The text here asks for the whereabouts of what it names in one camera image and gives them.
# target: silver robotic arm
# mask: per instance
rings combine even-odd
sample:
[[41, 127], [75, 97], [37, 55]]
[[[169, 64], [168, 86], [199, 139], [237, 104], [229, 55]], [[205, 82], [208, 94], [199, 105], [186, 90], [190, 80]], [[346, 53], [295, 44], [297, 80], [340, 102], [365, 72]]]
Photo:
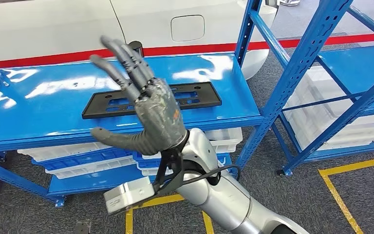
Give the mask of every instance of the silver robotic arm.
[[[92, 56], [91, 60], [127, 93], [144, 125], [144, 131], [137, 135], [122, 135], [96, 127], [92, 135], [107, 145], [148, 155], [161, 152], [162, 155], [153, 183], [144, 177], [104, 193], [109, 214], [128, 210], [176, 190], [232, 233], [308, 233], [292, 220], [274, 213], [252, 198], [226, 170], [237, 166], [220, 167], [216, 152], [203, 131], [185, 129], [171, 90], [164, 81], [153, 76], [151, 69], [136, 52], [117, 40], [102, 37], [101, 42], [116, 55], [130, 79], [124, 78], [100, 57]], [[165, 175], [167, 167], [173, 170], [173, 174]]]

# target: blue shelving unit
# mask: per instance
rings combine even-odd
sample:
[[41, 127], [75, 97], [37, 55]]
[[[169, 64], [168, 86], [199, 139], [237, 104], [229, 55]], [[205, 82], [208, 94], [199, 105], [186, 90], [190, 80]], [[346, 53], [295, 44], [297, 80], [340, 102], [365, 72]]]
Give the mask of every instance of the blue shelving unit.
[[[371, 18], [352, 6], [348, 9], [348, 12], [374, 31], [374, 21]], [[347, 124], [352, 123], [358, 117], [374, 115], [374, 46], [320, 52], [316, 60], [324, 67], [346, 95], [333, 98], [332, 100], [323, 100], [316, 103], [286, 108], [282, 111], [345, 98], [352, 100], [353, 105], [304, 150], [300, 148], [295, 133], [283, 113], [279, 114], [279, 119], [290, 136], [293, 146], [297, 150], [295, 156], [291, 155], [280, 132], [277, 130], [276, 126], [273, 126], [273, 131], [278, 137], [279, 143], [288, 159], [288, 164], [283, 168], [283, 173], [286, 175], [290, 175], [292, 169], [304, 162], [374, 151], [374, 143], [365, 146], [317, 151], [323, 143], [328, 141], [338, 131]]]
[[[234, 53], [146, 58], [156, 76], [165, 79], [167, 83], [211, 81], [222, 99], [221, 106], [182, 110], [187, 128], [213, 130], [255, 126], [235, 162], [242, 168], [280, 115], [299, 80], [319, 54], [352, 0], [321, 0], [292, 57], [286, 54], [259, 16], [261, 2], [247, 1]], [[284, 69], [263, 108], [257, 107], [241, 72], [254, 26], [268, 42]], [[87, 62], [0, 69], [0, 151], [92, 142], [94, 139], [90, 129], [95, 126], [116, 133], [142, 131], [136, 116], [81, 118], [81, 112], [93, 93], [117, 88], [104, 72]], [[374, 91], [364, 94], [357, 101], [361, 103], [358, 109], [362, 108], [363, 98], [374, 98]], [[290, 171], [305, 160], [306, 152], [313, 152], [315, 147], [303, 151], [301, 160], [291, 161], [285, 170]], [[44, 188], [0, 167], [1, 180], [37, 194], [57, 206], [64, 204], [65, 195], [105, 190], [139, 177], [140, 171], [135, 165], [130, 165], [67, 179], [53, 176], [49, 188]]]

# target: white car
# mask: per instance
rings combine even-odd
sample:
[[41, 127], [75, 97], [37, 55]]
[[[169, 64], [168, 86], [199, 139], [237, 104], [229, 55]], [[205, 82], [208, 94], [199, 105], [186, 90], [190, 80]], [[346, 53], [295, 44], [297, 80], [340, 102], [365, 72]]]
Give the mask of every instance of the white car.
[[[237, 42], [245, 6], [246, 0], [0, 0], [0, 61], [83, 60], [85, 52], [103, 49], [100, 35], [140, 41], [152, 55], [222, 51]], [[277, 8], [277, 0], [262, 2], [260, 15], [269, 27]], [[263, 41], [257, 30], [251, 41]], [[267, 54], [247, 53], [246, 78]]]

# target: gray carpet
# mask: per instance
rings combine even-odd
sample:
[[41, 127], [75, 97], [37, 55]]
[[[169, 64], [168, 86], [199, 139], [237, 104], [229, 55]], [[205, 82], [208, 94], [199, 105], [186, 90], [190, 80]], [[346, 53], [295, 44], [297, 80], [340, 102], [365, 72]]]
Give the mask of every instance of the gray carpet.
[[[350, 48], [355, 45], [325, 47]], [[262, 106], [273, 90], [281, 67], [272, 54], [248, 84]], [[251, 128], [243, 129], [246, 139]], [[233, 158], [243, 146], [238, 146]], [[49, 175], [30, 158], [12, 155], [5, 166], [39, 184], [47, 185]], [[286, 163], [285, 156], [272, 132], [267, 133], [243, 171], [240, 182], [260, 203], [293, 219], [312, 234], [353, 234], [337, 203], [323, 182], [318, 169], [373, 159], [374, 153], [307, 163], [294, 170], [294, 175], [279, 177], [275, 170]], [[333, 175], [341, 197], [365, 233], [374, 234], [374, 168]], [[53, 204], [10, 185], [3, 184], [0, 192], [0, 234], [71, 234], [78, 220], [90, 219], [93, 234], [125, 232], [125, 215], [107, 216], [102, 192], [72, 195], [66, 206], [56, 209]], [[134, 210], [135, 234], [206, 233], [201, 212], [186, 201]], [[217, 234], [227, 233], [214, 224]]]

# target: black cable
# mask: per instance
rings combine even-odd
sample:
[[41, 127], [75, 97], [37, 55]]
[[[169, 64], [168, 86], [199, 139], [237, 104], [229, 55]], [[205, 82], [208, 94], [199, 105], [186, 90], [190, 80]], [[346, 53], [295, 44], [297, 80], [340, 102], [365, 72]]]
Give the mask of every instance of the black cable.
[[199, 181], [200, 179], [205, 179], [205, 178], [207, 178], [209, 176], [212, 176], [212, 175], [214, 175], [216, 173], [219, 173], [219, 172], [221, 172], [223, 170], [226, 170], [226, 169], [229, 169], [229, 168], [233, 168], [233, 167], [237, 169], [237, 179], [236, 180], [239, 180], [240, 179], [241, 169], [240, 169], [240, 167], [238, 165], [231, 164], [231, 165], [227, 165], [227, 166], [223, 166], [223, 167], [219, 167], [217, 169], [214, 169], [214, 170], [210, 171], [209, 173], [206, 173], [206, 174], [201, 175], [199, 177], [186, 180], [186, 181], [183, 182], [183, 185]]

